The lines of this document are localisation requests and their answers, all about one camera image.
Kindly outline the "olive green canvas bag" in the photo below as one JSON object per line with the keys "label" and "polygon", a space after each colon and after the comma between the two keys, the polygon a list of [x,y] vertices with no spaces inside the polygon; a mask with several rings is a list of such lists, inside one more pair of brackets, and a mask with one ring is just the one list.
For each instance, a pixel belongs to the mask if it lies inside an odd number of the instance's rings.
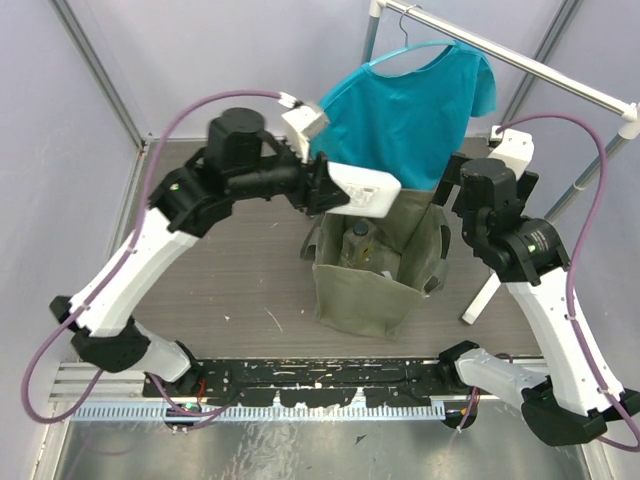
{"label": "olive green canvas bag", "polygon": [[392,340],[430,294],[444,287],[451,231],[434,191],[403,190],[386,217],[370,218],[372,255],[361,268],[339,264],[356,217],[315,218],[300,251],[312,262],[317,322],[343,333]]}

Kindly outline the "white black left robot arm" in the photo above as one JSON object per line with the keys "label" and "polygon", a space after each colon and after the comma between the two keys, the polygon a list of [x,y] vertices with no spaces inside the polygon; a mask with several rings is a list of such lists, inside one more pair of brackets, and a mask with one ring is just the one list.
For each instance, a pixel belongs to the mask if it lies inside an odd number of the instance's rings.
{"label": "white black left robot arm", "polygon": [[311,139],[328,124],[325,113],[298,104],[282,118],[288,128],[282,139],[251,109],[231,108],[212,120],[206,145],[149,195],[133,231],[103,269],[82,291],[51,301],[82,360],[109,373],[156,375],[178,396],[197,390],[200,366],[188,349],[134,320],[142,297],[175,260],[230,217],[238,201],[284,196],[309,215],[349,201],[326,155],[309,156]]}

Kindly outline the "white bottle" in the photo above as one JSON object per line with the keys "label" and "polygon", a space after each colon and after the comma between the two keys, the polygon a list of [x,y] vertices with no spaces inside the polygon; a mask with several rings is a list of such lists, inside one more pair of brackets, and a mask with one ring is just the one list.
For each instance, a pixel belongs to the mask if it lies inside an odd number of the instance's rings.
{"label": "white bottle", "polygon": [[329,162],[328,173],[349,197],[345,205],[328,210],[329,214],[384,218],[401,191],[400,181],[387,172]]}

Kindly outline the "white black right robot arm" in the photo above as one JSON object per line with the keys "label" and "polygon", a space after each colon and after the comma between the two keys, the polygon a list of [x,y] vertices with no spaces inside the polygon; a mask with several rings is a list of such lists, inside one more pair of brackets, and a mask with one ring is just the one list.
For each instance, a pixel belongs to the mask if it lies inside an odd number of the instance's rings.
{"label": "white black right robot arm", "polygon": [[555,227],[524,215],[538,176],[516,175],[503,161],[452,155],[434,195],[453,206],[462,239],[495,271],[523,311],[548,368],[541,374],[463,341],[438,356],[444,390],[477,387],[519,409],[549,446],[602,439],[610,422],[639,411],[639,394],[624,388],[602,358],[575,291],[566,285],[570,260]]}

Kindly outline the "clear yellow liquid bottle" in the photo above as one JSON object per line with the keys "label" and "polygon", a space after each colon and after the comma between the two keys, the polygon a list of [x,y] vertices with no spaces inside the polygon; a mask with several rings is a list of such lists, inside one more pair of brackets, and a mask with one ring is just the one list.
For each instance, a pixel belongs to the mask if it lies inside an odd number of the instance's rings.
{"label": "clear yellow liquid bottle", "polygon": [[343,268],[364,269],[373,253],[377,227],[367,219],[357,220],[343,235],[338,265]]}

